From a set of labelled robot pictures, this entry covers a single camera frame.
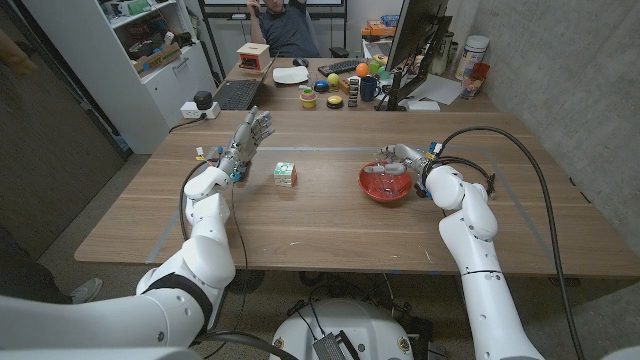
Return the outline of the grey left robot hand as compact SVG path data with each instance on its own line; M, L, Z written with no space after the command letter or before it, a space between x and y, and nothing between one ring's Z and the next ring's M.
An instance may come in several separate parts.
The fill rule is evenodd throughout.
M251 108L231 137L218 163L218 168L227 173L234 182L240 180L260 143L274 133L270 128L271 113L265 111L258 115L257 111L257 106Z

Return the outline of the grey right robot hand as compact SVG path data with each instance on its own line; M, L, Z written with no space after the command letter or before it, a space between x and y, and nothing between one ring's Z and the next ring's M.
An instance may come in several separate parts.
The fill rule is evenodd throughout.
M365 173L402 175L408 169L414 170L417 174L426 175L430 165L430 160L424 151L409 147L405 144L387 145L379 150L381 155L397 162L385 165L367 165L364 167Z

